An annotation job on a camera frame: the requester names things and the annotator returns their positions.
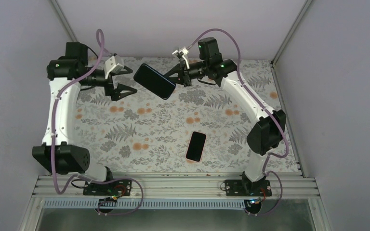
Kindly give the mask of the black phone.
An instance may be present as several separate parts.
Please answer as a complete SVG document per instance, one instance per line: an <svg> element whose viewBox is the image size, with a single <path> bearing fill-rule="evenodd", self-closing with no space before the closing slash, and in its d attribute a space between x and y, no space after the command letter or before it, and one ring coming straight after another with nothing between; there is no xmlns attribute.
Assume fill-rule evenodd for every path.
<svg viewBox="0 0 370 231"><path fill-rule="evenodd" d="M135 72L133 79L135 82L166 100L176 89L176 84L164 77L163 74L149 66L148 64L141 64Z"/></svg>

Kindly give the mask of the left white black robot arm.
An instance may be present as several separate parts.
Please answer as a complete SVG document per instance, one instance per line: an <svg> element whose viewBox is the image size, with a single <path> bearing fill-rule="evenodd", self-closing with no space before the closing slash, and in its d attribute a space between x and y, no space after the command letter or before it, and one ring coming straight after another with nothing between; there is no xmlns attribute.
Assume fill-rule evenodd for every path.
<svg viewBox="0 0 370 231"><path fill-rule="evenodd" d="M83 86L102 87L106 96L118 101L137 90L113 83L113 76L132 73L120 56L112 54L103 69L97 69L88 66L88 50L85 44L68 42L65 55L49 62L51 108L42 144L32 148L32 156L53 175L81 175L96 181L96 189L108 195L115 188L111 170L92 163L89 150L76 145L74 117L78 95Z"/></svg>

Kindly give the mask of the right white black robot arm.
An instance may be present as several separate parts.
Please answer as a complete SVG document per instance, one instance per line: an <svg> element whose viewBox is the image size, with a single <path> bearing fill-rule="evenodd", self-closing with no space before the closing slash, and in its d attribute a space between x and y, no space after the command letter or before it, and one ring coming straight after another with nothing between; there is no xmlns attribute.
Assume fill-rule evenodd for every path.
<svg viewBox="0 0 370 231"><path fill-rule="evenodd" d="M190 62L187 57L189 47L177 49L172 54L179 59L179 63L164 76L186 87L191 86L193 79L208 77L237 101L252 122L246 141L253 154L242 172L241 188L246 195L253 196L266 181L265 168L273 155L271 151L285 141L286 114L260 98L242 76L239 64L223 59L215 38L200 39L197 45L199 62Z"/></svg>

